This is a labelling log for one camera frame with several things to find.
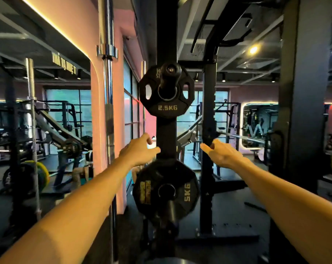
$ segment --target person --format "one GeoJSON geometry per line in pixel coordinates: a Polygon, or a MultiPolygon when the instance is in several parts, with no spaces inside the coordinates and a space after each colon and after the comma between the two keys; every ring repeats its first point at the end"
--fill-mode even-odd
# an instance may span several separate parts
{"type": "MultiPolygon", "coordinates": [[[[78,264],[88,252],[123,178],[160,152],[148,134],[132,140],[115,161],[34,225],[0,258],[0,264],[78,264]]],[[[215,139],[200,148],[233,169],[265,205],[277,226],[310,264],[332,264],[332,203],[262,170],[231,145],[215,139]]]]}

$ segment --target mirror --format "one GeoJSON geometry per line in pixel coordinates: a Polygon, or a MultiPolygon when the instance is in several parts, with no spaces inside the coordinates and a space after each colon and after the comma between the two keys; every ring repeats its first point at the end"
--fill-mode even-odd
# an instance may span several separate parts
{"type": "MultiPolygon", "coordinates": [[[[243,136],[264,139],[267,132],[272,130],[277,121],[277,103],[253,103],[243,107],[242,134],[243,136]]],[[[242,139],[242,145],[248,149],[262,148],[263,145],[242,139]]]]}

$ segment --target person's left hand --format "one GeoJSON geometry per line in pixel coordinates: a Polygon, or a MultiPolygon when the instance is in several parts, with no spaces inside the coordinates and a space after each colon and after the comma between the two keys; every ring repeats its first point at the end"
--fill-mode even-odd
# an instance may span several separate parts
{"type": "Polygon", "coordinates": [[[145,165],[161,152],[159,147],[148,149],[147,143],[151,145],[153,142],[151,141],[149,134],[144,133],[142,137],[131,140],[130,143],[120,151],[119,158],[123,158],[130,163],[131,168],[145,165]]]}

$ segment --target forearm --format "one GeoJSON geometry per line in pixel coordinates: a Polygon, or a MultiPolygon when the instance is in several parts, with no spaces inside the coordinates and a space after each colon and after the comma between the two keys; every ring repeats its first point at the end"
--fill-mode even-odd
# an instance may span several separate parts
{"type": "Polygon", "coordinates": [[[33,226],[1,257],[0,264],[81,263],[130,168],[117,158],[33,226]]]}
{"type": "Polygon", "coordinates": [[[332,263],[332,203],[247,158],[233,165],[291,244],[310,264],[332,263]]]}

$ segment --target person's left arm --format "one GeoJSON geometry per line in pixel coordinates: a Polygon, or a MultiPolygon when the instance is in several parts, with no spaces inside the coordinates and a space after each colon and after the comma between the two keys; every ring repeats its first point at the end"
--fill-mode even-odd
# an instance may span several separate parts
{"type": "Polygon", "coordinates": [[[0,258],[0,264],[78,264],[92,245],[126,174],[160,152],[148,134],[134,139],[120,156],[86,185],[72,192],[0,258]]]}

